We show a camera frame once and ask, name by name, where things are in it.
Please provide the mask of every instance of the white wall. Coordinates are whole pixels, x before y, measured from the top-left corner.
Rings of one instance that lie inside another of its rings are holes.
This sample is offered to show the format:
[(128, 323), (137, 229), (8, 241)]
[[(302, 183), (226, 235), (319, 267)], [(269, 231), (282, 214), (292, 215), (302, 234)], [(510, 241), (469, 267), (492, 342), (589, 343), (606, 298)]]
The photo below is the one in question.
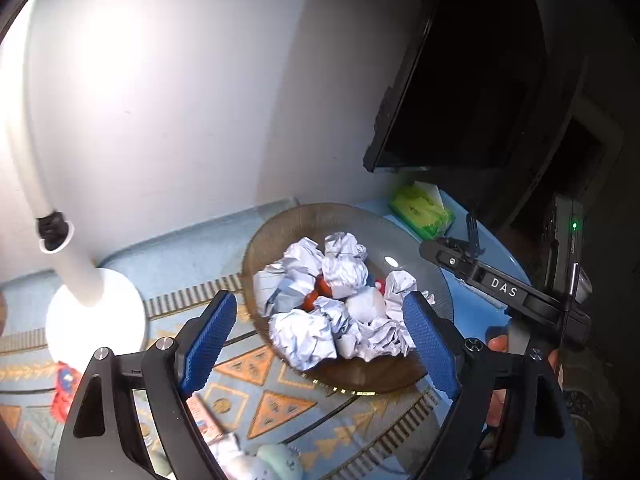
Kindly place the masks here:
[[(362, 157), (418, 0), (37, 0), (36, 152), (92, 257), (270, 202), (388, 194)], [(0, 282), (46, 265), (0, 136)]]

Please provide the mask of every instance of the white crumpled paper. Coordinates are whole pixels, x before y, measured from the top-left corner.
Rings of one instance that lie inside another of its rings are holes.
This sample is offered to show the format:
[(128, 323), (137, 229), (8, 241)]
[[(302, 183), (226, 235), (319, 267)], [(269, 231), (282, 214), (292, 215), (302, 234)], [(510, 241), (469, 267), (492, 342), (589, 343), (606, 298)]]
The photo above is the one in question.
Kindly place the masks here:
[(255, 303), (261, 316), (290, 312), (314, 290), (323, 258), (317, 247), (310, 238), (302, 238), (280, 260), (255, 273)]
[(324, 239), (324, 255), (339, 256), (349, 254), (359, 260), (367, 259), (367, 248), (356, 240), (351, 233), (337, 232)]
[(312, 315), (296, 308), (271, 316), (269, 337), (291, 367), (308, 370), (322, 359), (337, 357), (331, 327), (329, 316)]
[(322, 276), (334, 298), (346, 298), (358, 292), (367, 285), (368, 275), (364, 262), (350, 254), (325, 256), (322, 260)]
[(409, 293), (418, 290), (415, 278), (406, 270), (392, 270), (385, 280), (386, 315), (399, 322), (402, 317), (402, 300)]
[(284, 273), (284, 264), (277, 261), (254, 274), (255, 304), (262, 317), (268, 317), (273, 313), (272, 296), (280, 286)]
[(415, 344), (403, 323), (377, 317), (370, 324), (353, 321), (335, 347), (345, 359), (360, 357), (368, 363), (381, 355), (406, 356)]
[(429, 303), (431, 306), (436, 304), (436, 297), (433, 294), (429, 294), (428, 290), (422, 291), (421, 294), (424, 296), (424, 299), (427, 300), (427, 303)]
[(350, 322), (349, 313), (344, 303), (338, 300), (332, 300), (324, 296), (319, 296), (314, 301), (315, 309), (311, 312), (313, 316), (326, 316), (331, 324), (331, 332), (342, 334)]
[(287, 247), (281, 261), (287, 270), (297, 269), (316, 277), (322, 272), (322, 258), (324, 256), (318, 250), (318, 244), (305, 236), (302, 240)]

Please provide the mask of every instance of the table surface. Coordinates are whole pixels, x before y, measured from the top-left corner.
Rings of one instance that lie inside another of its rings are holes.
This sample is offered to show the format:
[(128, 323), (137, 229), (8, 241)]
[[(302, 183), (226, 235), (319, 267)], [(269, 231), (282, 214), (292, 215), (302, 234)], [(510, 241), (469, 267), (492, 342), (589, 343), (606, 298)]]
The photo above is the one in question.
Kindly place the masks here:
[[(466, 239), (466, 211), (442, 194), (456, 219), (449, 235)], [(384, 216), (407, 230), (386, 206), (375, 200), (357, 206)], [(144, 300), (182, 290), (214, 277), (236, 272), (244, 247), (260, 225), (278, 212), (295, 206), (289, 199), (205, 222), (121, 251), (101, 266), (127, 275)], [(481, 260), (529, 283), (522, 268), (500, 242), (479, 226)], [(464, 336), (485, 339), (490, 326), (503, 326), (508, 317), (461, 286), (444, 272), (453, 298), (455, 323)], [(46, 307), (58, 286), (52, 273), (30, 276), (3, 287), (9, 305), (6, 334), (44, 325)], [(399, 474), (424, 456), (424, 442), (433, 440), (449, 402), (433, 388), (428, 376), (414, 387), (384, 396), (355, 396), (329, 390), (301, 377), (281, 362), (253, 332), (239, 300), (238, 320), (230, 338), (240, 339), (223, 349), (200, 398), (217, 420), (239, 438), (241, 447), (255, 452), (261, 444), (290, 441), (301, 453), (305, 479), (328, 478), (348, 472), (363, 478), (372, 463), (363, 452), (373, 453), (383, 468), (376, 478)], [(183, 310), (149, 323), (148, 341), (175, 335), (205, 305)], [(0, 356), (0, 414), (32, 461), (47, 478), (53, 478), (62, 425), (49, 415), (55, 365), (46, 349)], [(159, 439), (144, 392), (136, 392), (138, 418), (149, 449), (159, 449)], [(283, 412), (293, 416), (282, 415)]]

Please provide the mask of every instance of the wooden bowl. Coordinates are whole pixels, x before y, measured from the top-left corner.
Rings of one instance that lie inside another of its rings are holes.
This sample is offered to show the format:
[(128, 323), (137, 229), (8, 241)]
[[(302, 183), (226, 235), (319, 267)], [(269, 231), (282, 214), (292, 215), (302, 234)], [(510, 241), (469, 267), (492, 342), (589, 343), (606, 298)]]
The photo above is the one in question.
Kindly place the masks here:
[[(436, 298), (434, 309), (453, 321), (449, 287), (440, 269), (418, 254), (418, 242), (389, 220), (364, 209), (333, 203), (298, 206), (268, 220), (254, 235), (242, 261), (242, 284), (246, 307), (262, 338), (271, 343), (267, 318), (258, 314), (254, 297), (254, 274), (279, 260), (293, 242), (309, 237), (324, 252), (324, 238), (332, 233), (352, 233), (368, 252), (369, 272), (384, 281), (392, 270), (407, 270), (417, 280), (418, 290), (428, 290)], [(392, 267), (390, 256), (398, 267)], [(275, 348), (279, 357), (284, 358)], [(350, 392), (387, 393), (411, 386), (426, 370), (415, 350), (407, 357), (380, 356), (369, 363), (362, 359), (326, 359), (304, 372), (307, 377)]]

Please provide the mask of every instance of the patterned rug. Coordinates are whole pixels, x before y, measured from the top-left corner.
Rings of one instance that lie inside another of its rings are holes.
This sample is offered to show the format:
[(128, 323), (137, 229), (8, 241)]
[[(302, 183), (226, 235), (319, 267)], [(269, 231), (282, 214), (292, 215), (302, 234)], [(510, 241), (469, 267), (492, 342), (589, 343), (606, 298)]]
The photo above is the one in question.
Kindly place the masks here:
[[(296, 373), (255, 333), (237, 274), (145, 301), (148, 341), (175, 336), (220, 288), (238, 300), (238, 318), (206, 386), (197, 393), (241, 447), (283, 442), (300, 452), (305, 478), (405, 477), (436, 437), (446, 409), (427, 380), (384, 396), (335, 390)], [(62, 425), (49, 415), (56, 365), (44, 330), (0, 338), (0, 415), (47, 478), (55, 471)], [(144, 391), (135, 391), (149, 449), (161, 447)]]

